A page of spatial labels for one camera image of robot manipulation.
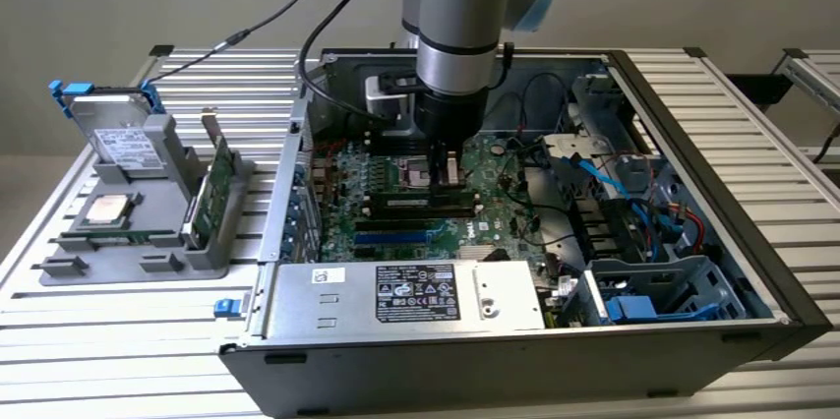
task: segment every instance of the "cable connector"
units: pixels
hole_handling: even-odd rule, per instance
[[[239,43],[246,38],[248,38],[248,35],[251,35],[251,30],[250,29],[242,29],[235,34],[232,34],[230,37],[227,37],[222,43],[219,43],[215,47],[212,47],[212,50],[215,51],[215,53],[222,53],[228,48],[235,47],[236,45],[239,45]]]
[[[685,206],[685,203],[680,203],[677,206],[677,213],[674,215],[676,221],[680,225],[682,225],[685,219],[688,218],[686,211],[688,207]]]
[[[582,156],[578,152],[573,154],[572,157],[564,157],[564,159],[569,162],[573,168],[580,168],[580,163],[582,162]]]

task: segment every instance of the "slotted aluminum rail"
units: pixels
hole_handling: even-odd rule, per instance
[[[840,50],[785,49],[785,56],[773,70],[840,114]]]
[[[819,306],[840,325],[836,195],[706,60],[682,50],[628,52]],[[176,50],[162,60],[163,69],[200,53]],[[83,151],[0,265],[0,417],[263,418],[215,357],[216,346],[234,340],[244,323],[215,320],[212,303],[251,290],[262,237],[276,230],[266,228],[266,221],[298,95],[295,54],[228,51],[159,84],[184,144],[210,155],[196,114],[215,106],[232,147],[258,162],[227,277],[40,286],[32,265],[55,251],[49,239],[68,227],[96,183],[92,153]],[[781,362],[745,365],[690,398],[457,411],[433,417],[741,419],[757,411],[773,419],[840,416],[839,331]]]

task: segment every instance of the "black cable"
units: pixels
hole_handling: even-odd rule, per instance
[[[503,82],[507,80],[507,73],[510,72],[510,66],[513,65],[513,52],[515,48],[513,47],[513,42],[503,43],[503,52],[501,55],[501,76],[498,77],[497,84],[493,85],[489,90],[497,90]]]
[[[505,94],[502,94],[494,101],[493,106],[485,113],[485,120],[487,120],[487,118],[498,111],[498,108],[499,108],[498,104],[509,97],[513,97],[515,99],[515,102],[519,104],[519,106],[525,106],[525,102],[522,101],[519,94],[514,91],[509,91]]]
[[[353,114],[347,113],[343,116],[343,124],[342,124],[342,135],[346,136],[350,133],[350,118]]]
[[[367,111],[363,111],[361,109],[358,109],[355,106],[353,106],[351,104],[343,102],[342,100],[334,98],[332,96],[330,96],[330,94],[322,90],[318,85],[315,85],[315,83],[312,82],[312,79],[308,76],[308,73],[306,71],[306,56],[310,53],[310,48],[312,48],[312,43],[315,42],[315,39],[318,38],[318,35],[320,35],[320,32],[327,28],[327,26],[330,25],[330,23],[332,22],[332,20],[336,18],[336,16],[339,15],[339,13],[342,12],[343,8],[346,7],[346,5],[350,3],[351,0],[342,0],[342,2],[339,3],[339,5],[335,7],[335,9],[332,10],[332,12],[330,13],[330,15],[324,18],[324,20],[315,26],[315,28],[312,29],[312,32],[310,33],[310,36],[306,38],[306,41],[303,42],[303,47],[300,47],[300,55],[298,56],[298,75],[300,76],[300,81],[303,82],[303,84],[306,85],[306,87],[312,91],[314,94],[316,94],[328,104],[331,104],[335,107],[339,107],[340,109],[343,109],[346,112],[351,112],[353,114],[355,114],[357,116],[362,116],[366,119],[370,119],[371,121],[377,121],[377,122],[385,122],[385,123],[390,123],[391,120],[386,119],[385,117],[377,116],[375,114],[369,113]]]
[[[530,87],[533,86],[534,82],[537,82],[537,80],[539,80],[543,77],[554,78],[558,85],[561,86],[561,91],[564,94],[564,109],[561,109],[561,113],[564,112],[566,106],[569,106],[569,87],[566,86],[566,83],[564,83],[564,79],[561,78],[561,76],[553,72],[538,73],[537,75],[530,77],[530,79],[527,80],[527,83],[525,83],[525,88],[522,89],[522,109],[519,111],[521,112],[519,126],[522,126],[522,128],[527,126],[527,114],[525,111],[525,102],[527,101],[527,90],[530,90]]]
[[[562,241],[565,241],[566,239],[572,239],[574,237],[574,234],[568,234],[564,237],[558,237],[557,239],[549,241],[549,242],[534,242],[533,240],[527,240],[525,238],[525,234],[519,234],[519,240],[522,242],[525,242],[527,245],[533,245],[534,247],[547,247],[549,245],[554,245]]]
[[[837,135],[840,135],[840,124],[837,124],[837,126],[835,127],[835,130],[831,131],[831,134],[825,138],[825,142],[823,143],[823,148],[820,149],[819,154],[813,158],[813,163],[819,163],[820,160],[825,157],[825,154],[828,153],[828,149],[831,148],[831,145],[833,144],[835,139],[837,138]]]
[[[234,33],[230,37],[227,37],[222,41],[222,43],[219,43],[215,47],[212,47],[212,49],[207,53],[204,53],[200,57],[198,57],[195,60],[192,60],[191,62],[188,62],[184,65],[182,65],[175,70],[170,70],[167,73],[163,73],[163,74],[158,75],[155,78],[150,79],[147,83],[155,83],[156,81],[163,80],[167,77],[171,77],[172,75],[175,75],[176,73],[180,73],[183,70],[186,70],[192,65],[196,65],[200,62],[203,62],[207,58],[210,58],[216,53],[220,53],[224,50],[227,50],[230,47],[238,45],[246,38],[248,38],[248,35],[251,35],[254,32],[256,32],[264,26],[271,24],[283,14],[286,14],[286,11],[288,11],[291,9],[291,7],[295,4],[298,4],[298,1],[300,1],[300,0],[291,0],[291,1],[288,1],[288,3],[286,3],[286,5],[282,8],[279,8],[279,10],[274,14],[271,14],[267,18],[264,18],[254,26],[248,27],[247,29],[242,29],[236,33]]]
[[[522,200],[517,200],[513,195],[507,192],[507,190],[505,190],[503,188],[501,189],[501,191],[503,192],[503,195],[507,196],[507,198],[517,203],[518,205],[523,206],[525,208],[529,208],[530,210],[556,210],[558,213],[569,215],[569,212],[564,209],[560,208],[557,206],[549,206],[549,205],[537,205],[534,203],[527,203]]]

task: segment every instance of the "red cable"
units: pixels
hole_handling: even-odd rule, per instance
[[[704,221],[697,217],[693,212],[686,212],[685,216],[694,221],[697,224],[697,240],[694,241],[693,250],[697,254],[704,244],[704,238],[706,237],[706,227],[704,225]]]

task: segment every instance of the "blue latch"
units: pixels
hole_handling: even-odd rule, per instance
[[[140,85],[140,90],[143,91],[146,99],[148,99],[148,104],[152,106],[152,114],[166,114],[167,110],[163,107],[163,101],[160,100],[160,94],[158,94],[155,85],[146,80],[143,85]]]
[[[49,83],[49,94],[52,95],[52,99],[57,102],[59,107],[61,108],[61,112],[68,119],[72,119],[73,114],[69,110],[69,106],[64,101],[64,96],[89,96],[96,93],[96,87],[92,83],[81,82],[81,83],[71,83],[67,85],[64,90],[61,89],[60,80],[53,80]],[[151,108],[152,114],[166,114],[167,110],[163,107],[163,101],[160,100],[160,94],[158,94],[158,89],[154,85],[148,83],[148,81],[143,82],[139,91],[143,93],[143,97],[148,101],[148,106]]]
[[[64,113],[67,119],[72,119],[73,114],[72,112],[69,112],[69,108],[64,103],[64,93],[61,92],[61,85],[63,83],[60,80],[53,80],[52,83],[49,83],[49,94],[52,95],[52,99],[55,99],[55,102],[57,102],[57,105],[61,108],[61,112]]]
[[[87,96],[93,92],[92,83],[71,83],[64,89],[65,96]]]
[[[616,324],[673,323],[718,319],[721,307],[712,303],[692,313],[657,314],[648,296],[616,296],[606,302],[606,314]]]
[[[214,318],[239,318],[242,316],[240,299],[219,299],[212,306]]]

